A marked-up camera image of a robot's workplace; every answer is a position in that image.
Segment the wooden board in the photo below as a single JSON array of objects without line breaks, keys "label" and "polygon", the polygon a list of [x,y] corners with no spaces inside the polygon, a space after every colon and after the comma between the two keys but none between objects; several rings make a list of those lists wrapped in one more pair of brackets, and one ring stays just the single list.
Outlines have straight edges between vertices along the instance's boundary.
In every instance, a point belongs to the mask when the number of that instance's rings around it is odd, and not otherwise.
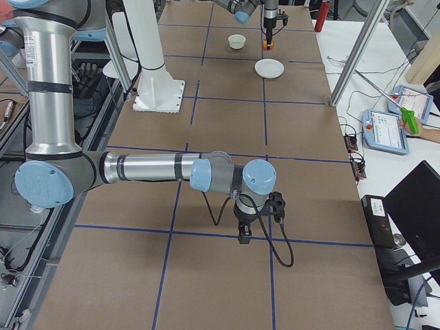
[{"label": "wooden board", "polygon": [[406,72],[405,77],[408,83],[414,85],[424,84],[439,66],[439,38],[439,30],[437,30]]}]

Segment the blue teach pendant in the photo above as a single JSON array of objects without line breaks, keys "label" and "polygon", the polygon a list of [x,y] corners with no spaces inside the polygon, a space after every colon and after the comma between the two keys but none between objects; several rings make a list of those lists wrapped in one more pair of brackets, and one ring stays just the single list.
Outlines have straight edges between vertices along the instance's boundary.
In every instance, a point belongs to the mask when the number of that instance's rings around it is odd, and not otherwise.
[{"label": "blue teach pendant", "polygon": [[409,154],[406,133],[399,127],[400,117],[366,109],[362,114],[363,139],[370,149],[397,155]]},{"label": "blue teach pendant", "polygon": [[398,85],[392,92],[392,99],[408,110],[415,112],[415,117],[425,124],[428,121],[434,97],[414,87]]}]

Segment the orange circuit board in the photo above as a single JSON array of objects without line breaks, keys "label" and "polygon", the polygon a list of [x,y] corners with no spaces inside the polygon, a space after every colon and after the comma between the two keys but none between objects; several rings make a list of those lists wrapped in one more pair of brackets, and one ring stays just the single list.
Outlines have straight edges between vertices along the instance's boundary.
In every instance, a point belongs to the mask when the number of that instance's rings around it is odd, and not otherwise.
[{"label": "orange circuit board", "polygon": [[353,171],[353,176],[355,181],[360,181],[366,179],[365,172],[365,160],[363,157],[351,157],[350,158],[351,168]]},{"label": "orange circuit board", "polygon": [[344,134],[343,138],[348,153],[358,151],[358,139],[356,134]]}]

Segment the upper orange circuit board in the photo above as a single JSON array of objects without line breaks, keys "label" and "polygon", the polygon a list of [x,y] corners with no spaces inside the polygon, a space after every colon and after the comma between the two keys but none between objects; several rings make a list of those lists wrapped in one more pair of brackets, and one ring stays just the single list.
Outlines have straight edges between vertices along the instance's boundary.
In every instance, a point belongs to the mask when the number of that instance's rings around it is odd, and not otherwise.
[{"label": "upper orange circuit board", "polygon": [[344,134],[343,138],[348,153],[358,151],[358,139],[356,134]]}]

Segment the lower orange circuit board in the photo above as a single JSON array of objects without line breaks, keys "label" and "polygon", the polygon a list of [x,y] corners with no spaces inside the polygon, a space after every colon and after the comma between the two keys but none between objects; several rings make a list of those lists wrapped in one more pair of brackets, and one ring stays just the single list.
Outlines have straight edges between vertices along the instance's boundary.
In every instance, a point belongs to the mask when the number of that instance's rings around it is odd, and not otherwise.
[{"label": "lower orange circuit board", "polygon": [[360,181],[366,179],[365,172],[365,160],[363,157],[351,157],[350,158],[351,168],[353,171],[353,176],[355,181]]}]

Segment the aluminium frame post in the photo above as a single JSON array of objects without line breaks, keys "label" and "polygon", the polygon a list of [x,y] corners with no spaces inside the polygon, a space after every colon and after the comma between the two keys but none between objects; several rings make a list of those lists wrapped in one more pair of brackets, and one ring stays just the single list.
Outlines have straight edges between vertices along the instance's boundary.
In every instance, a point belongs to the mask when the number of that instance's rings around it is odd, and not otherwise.
[{"label": "aluminium frame post", "polygon": [[351,79],[352,74],[354,73],[357,65],[368,45],[377,24],[380,22],[381,17],[383,16],[389,1],[387,0],[377,0],[370,13],[368,14],[362,29],[354,43],[354,46],[349,54],[348,60],[346,61],[342,73],[335,85],[335,88],[331,94],[331,98],[329,101],[329,105],[331,107],[336,107],[339,103],[344,90],[347,88],[347,85]]}]

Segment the white plate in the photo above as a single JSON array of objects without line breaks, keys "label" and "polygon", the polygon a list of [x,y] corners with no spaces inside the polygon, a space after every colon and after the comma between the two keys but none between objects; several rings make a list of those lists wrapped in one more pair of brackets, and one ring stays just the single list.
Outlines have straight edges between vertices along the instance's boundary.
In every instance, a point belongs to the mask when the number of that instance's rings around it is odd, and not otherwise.
[{"label": "white plate", "polygon": [[284,65],[281,62],[270,58],[257,61],[254,69],[260,77],[267,79],[278,78],[285,71]]}]

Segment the white bowl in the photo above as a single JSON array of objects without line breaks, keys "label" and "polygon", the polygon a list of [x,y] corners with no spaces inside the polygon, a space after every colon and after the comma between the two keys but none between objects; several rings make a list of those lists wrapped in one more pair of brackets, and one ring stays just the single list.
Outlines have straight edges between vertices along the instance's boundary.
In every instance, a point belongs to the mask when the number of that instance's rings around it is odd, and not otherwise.
[{"label": "white bowl", "polygon": [[240,50],[245,46],[246,37],[242,34],[232,34],[228,37],[228,45],[231,49]]}]

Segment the black monitor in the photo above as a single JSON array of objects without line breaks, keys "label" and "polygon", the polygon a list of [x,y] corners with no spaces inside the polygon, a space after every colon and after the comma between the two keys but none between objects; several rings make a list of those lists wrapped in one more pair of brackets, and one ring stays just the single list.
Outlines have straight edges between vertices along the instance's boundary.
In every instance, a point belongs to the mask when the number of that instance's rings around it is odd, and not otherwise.
[{"label": "black monitor", "polygon": [[439,174],[427,161],[385,196],[384,205],[421,260],[439,255]]}]

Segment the red yellow apple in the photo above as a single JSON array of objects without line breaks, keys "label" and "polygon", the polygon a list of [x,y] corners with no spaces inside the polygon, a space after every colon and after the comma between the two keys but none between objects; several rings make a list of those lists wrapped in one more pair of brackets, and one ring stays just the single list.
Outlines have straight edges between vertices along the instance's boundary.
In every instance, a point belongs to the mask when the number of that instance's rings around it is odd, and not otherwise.
[{"label": "red yellow apple", "polygon": [[267,39],[264,39],[262,42],[262,49],[264,52],[268,52],[274,48],[274,42],[271,41],[270,43],[267,41]]}]

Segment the green handled grabber tool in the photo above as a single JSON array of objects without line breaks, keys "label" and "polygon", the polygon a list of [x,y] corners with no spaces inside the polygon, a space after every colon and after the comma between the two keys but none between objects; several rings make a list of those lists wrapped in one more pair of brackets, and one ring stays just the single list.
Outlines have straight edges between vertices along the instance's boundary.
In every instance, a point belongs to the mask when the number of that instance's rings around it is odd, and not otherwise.
[{"label": "green handled grabber tool", "polygon": [[374,82],[369,80],[364,74],[362,74],[358,70],[354,70],[354,72],[360,76],[364,81],[366,81],[372,88],[378,91],[382,96],[384,96],[388,101],[393,103],[401,112],[401,118],[404,125],[407,125],[412,134],[418,134],[419,128],[417,125],[417,121],[415,119],[415,112],[412,110],[408,110],[407,108],[401,106],[396,100],[394,100],[391,96],[389,96],[385,91],[380,89]]}]

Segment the near blue teach pendant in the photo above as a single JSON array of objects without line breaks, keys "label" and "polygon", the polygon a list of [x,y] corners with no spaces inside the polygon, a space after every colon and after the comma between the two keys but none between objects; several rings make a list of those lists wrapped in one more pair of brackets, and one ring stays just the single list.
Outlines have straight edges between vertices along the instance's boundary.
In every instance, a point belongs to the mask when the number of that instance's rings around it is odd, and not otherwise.
[{"label": "near blue teach pendant", "polygon": [[399,127],[400,117],[366,109],[362,114],[363,139],[370,149],[397,155],[409,154],[406,133]]}]

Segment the red bottle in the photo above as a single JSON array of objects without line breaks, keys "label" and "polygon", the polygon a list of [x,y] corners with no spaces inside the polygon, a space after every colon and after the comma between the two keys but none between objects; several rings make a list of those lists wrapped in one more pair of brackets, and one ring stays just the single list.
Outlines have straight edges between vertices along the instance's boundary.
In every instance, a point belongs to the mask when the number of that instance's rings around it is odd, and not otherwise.
[{"label": "red bottle", "polygon": [[320,4],[320,8],[318,11],[318,17],[316,19],[316,23],[314,25],[314,31],[319,33],[322,31],[323,25],[326,21],[327,14],[330,8],[331,2],[330,0],[322,0]]}]

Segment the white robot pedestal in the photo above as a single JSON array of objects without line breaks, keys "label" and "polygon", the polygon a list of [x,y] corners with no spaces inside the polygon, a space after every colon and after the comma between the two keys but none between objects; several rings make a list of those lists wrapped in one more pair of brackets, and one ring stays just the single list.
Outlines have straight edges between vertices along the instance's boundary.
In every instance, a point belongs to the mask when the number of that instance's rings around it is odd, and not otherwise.
[{"label": "white robot pedestal", "polygon": [[112,16],[113,29],[130,79],[139,76],[135,111],[177,113],[185,82],[168,73],[152,1],[124,1]]}]

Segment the far blue teach pendant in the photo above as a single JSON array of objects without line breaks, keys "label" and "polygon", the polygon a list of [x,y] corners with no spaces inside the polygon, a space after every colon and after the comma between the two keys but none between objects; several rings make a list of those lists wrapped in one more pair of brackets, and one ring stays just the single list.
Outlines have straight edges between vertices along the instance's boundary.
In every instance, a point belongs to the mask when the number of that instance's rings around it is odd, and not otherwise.
[{"label": "far blue teach pendant", "polygon": [[428,121],[434,97],[414,87],[398,85],[392,92],[392,99],[408,110],[415,112],[415,117],[425,124]]}]

